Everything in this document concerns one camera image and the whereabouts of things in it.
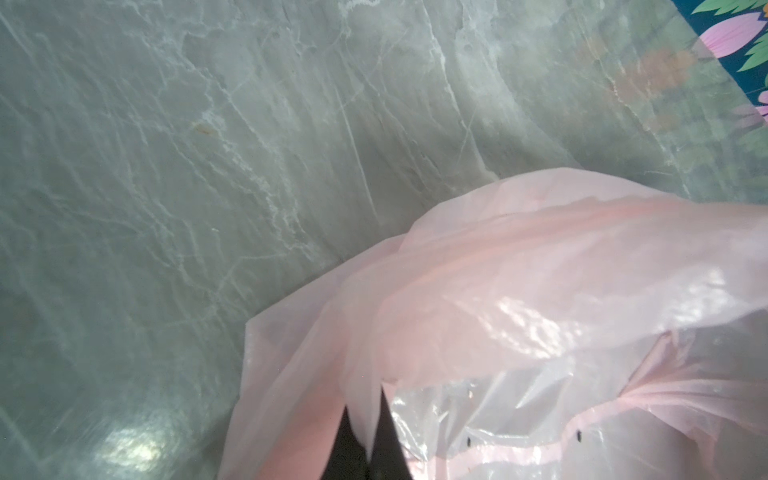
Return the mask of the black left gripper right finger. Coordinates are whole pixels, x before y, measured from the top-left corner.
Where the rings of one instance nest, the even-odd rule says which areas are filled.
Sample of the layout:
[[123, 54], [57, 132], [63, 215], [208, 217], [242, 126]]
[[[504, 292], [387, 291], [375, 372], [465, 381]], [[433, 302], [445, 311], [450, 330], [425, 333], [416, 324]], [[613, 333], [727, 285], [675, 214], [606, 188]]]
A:
[[412, 480], [385, 392], [381, 392], [381, 410], [368, 462], [371, 480]]

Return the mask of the pink plastic bag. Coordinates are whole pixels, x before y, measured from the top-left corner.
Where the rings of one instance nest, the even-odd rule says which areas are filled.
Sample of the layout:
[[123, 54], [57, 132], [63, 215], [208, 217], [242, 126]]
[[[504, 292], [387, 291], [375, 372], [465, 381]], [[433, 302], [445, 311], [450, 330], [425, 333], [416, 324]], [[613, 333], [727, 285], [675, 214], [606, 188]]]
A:
[[412, 479], [763, 479], [767, 209], [550, 169], [246, 326], [222, 479], [320, 479], [384, 391]]

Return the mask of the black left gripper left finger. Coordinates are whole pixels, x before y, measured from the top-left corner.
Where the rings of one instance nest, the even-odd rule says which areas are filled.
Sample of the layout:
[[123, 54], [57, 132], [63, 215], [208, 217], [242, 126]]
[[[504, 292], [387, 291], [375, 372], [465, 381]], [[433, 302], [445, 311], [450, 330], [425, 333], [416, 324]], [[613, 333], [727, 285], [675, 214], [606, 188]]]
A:
[[347, 409], [344, 409], [321, 480], [366, 480], [366, 451], [357, 441]]

